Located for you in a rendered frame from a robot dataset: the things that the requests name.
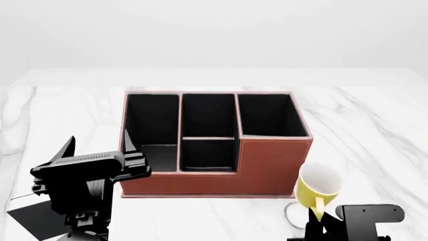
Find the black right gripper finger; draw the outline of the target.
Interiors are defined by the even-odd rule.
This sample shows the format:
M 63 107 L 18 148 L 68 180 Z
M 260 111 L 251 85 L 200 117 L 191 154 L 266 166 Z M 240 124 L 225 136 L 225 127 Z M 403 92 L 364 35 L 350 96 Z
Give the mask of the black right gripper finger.
M 305 241 L 324 241 L 323 225 L 311 208 L 308 209 L 308 222 L 305 228 Z
M 324 214 L 321 219 L 325 228 L 324 241 L 345 241 L 345 223 L 330 214 Z

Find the brown leather desk caddy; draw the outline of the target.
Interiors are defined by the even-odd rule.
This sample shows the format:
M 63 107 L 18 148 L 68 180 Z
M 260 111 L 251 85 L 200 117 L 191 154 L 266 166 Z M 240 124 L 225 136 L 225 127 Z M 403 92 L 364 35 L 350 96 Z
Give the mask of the brown leather desk caddy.
M 128 91 L 124 129 L 152 170 L 125 198 L 290 197 L 313 141 L 291 92 Z

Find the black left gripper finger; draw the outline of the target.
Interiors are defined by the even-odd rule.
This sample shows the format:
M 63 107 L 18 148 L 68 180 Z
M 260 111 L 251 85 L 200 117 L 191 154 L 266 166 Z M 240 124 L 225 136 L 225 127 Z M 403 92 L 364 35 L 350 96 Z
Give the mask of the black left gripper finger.
M 129 154 L 137 151 L 138 150 L 132 143 L 132 140 L 128 134 L 127 129 L 124 129 L 123 135 L 122 135 L 122 152 L 124 154 Z
M 73 157 L 76 148 L 76 138 L 71 136 L 64 146 L 53 156 L 49 162 L 54 162 L 60 158 Z

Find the yellow and white mug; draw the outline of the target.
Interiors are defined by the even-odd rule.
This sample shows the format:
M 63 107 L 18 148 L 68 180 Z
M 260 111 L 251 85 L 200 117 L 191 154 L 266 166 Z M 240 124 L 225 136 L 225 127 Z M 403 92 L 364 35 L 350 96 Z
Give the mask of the yellow and white mug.
M 298 172 L 295 196 L 320 221 L 326 206 L 340 193 L 341 188 L 342 178 L 337 170 L 317 162 L 304 162 Z

